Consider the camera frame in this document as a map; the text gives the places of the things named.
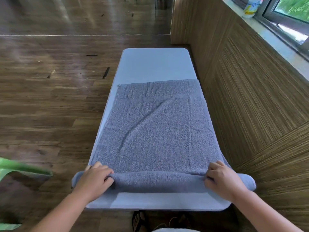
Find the flip-flop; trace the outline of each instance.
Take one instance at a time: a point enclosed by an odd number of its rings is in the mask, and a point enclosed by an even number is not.
[[[141,229],[141,226],[145,226],[147,228],[147,224],[146,224],[146,218],[145,219],[142,219],[141,218],[141,213],[142,211],[135,211],[133,213],[133,217],[132,217],[132,228],[133,228],[133,231],[134,232],[139,232],[139,230]],[[139,214],[139,221],[136,225],[136,229],[134,230],[134,226],[133,226],[133,221],[134,221],[134,218],[137,216],[137,214]]]

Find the white strip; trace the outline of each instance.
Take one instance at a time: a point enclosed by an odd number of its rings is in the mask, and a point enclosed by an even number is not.
[[[28,34],[1,34],[0,36],[169,36],[170,34],[106,34],[106,35],[75,35],[75,34],[67,34],[67,35],[28,35]]]

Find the green foliage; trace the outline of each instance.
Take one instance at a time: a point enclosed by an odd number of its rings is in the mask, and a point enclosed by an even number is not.
[[[280,0],[275,11],[309,23],[309,0]]]

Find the gray towel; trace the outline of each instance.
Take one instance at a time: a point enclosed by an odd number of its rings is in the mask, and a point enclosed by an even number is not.
[[[228,164],[193,79],[120,85],[90,164],[115,171],[109,189],[115,193],[203,193],[208,165],[217,160]],[[255,189],[250,176],[239,176]]]

